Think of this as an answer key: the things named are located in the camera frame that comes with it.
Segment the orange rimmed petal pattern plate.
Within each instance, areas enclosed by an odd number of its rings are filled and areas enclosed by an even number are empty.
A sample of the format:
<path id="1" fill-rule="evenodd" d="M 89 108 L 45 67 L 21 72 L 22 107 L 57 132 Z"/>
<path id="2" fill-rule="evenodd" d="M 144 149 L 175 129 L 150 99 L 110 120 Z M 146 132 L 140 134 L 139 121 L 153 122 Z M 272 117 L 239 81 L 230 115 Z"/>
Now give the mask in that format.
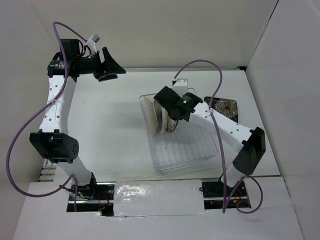
<path id="1" fill-rule="evenodd" d="M 143 97 L 144 105 L 147 113 L 150 132 L 154 135 L 157 132 L 159 123 L 153 102 L 146 96 Z"/>

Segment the dark square patterned plate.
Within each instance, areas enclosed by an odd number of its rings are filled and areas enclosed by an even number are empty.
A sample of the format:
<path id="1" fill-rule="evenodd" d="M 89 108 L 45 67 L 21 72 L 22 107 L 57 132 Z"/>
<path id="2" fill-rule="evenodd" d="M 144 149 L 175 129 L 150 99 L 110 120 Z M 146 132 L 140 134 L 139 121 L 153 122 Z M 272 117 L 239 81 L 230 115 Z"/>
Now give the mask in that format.
<path id="1" fill-rule="evenodd" d="M 238 123 L 238 105 L 233 99 L 214 97 L 211 108 Z"/>

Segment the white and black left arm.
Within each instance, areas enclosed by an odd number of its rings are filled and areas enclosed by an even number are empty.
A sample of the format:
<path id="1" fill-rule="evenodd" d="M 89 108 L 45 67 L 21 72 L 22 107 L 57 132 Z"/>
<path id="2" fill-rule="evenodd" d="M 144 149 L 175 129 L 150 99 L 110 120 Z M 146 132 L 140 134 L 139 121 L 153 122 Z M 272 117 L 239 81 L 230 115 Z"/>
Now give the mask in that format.
<path id="1" fill-rule="evenodd" d="M 80 160 L 79 142 L 69 135 L 68 117 L 80 75 L 93 74 L 100 82 L 116 79 L 125 70 L 112 58 L 106 47 L 91 57 L 79 56 L 79 50 L 67 53 L 67 62 L 52 60 L 48 65 L 49 94 L 44 118 L 37 132 L 29 140 L 38 153 L 60 167 L 78 185 L 78 192 L 86 199 L 97 197 L 99 187 L 94 174 Z"/>

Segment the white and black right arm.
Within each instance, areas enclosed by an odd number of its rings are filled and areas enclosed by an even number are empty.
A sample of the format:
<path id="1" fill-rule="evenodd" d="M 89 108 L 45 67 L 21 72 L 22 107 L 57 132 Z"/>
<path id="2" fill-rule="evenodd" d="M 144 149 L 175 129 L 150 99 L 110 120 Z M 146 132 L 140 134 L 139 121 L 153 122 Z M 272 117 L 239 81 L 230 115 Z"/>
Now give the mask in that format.
<path id="1" fill-rule="evenodd" d="M 252 175 L 266 152 L 266 137 L 263 129 L 240 125 L 209 107 L 200 97 L 191 92 L 179 96 L 172 88 L 165 86 L 153 99 L 164 108 L 174 121 L 196 124 L 212 133 L 217 133 L 230 145 L 237 156 L 226 168 L 218 190 L 223 196 L 230 196 L 236 184 L 244 176 Z"/>

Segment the cream plate with blue centre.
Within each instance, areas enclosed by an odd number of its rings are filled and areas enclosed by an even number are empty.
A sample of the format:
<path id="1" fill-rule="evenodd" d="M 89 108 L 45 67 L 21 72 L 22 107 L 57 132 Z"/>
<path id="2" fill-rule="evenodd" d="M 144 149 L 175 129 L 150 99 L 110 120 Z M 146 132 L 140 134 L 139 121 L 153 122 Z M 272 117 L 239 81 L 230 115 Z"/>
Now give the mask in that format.
<path id="1" fill-rule="evenodd" d="M 153 106 L 158 121 L 156 132 L 158 134 L 163 134 L 166 131 L 168 125 L 168 112 L 156 100 L 154 100 Z"/>

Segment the blue and white patterned plate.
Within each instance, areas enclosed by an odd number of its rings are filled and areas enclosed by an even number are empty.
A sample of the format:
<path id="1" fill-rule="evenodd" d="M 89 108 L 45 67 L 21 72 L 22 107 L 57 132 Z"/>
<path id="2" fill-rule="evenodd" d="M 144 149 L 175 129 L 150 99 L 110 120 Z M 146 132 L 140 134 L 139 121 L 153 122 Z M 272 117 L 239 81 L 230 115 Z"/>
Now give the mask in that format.
<path id="1" fill-rule="evenodd" d="M 175 129 L 177 128 L 177 126 L 178 126 L 178 121 L 177 120 L 173 120 L 170 117 L 168 117 L 165 131 L 167 133 L 173 133 L 175 131 Z"/>

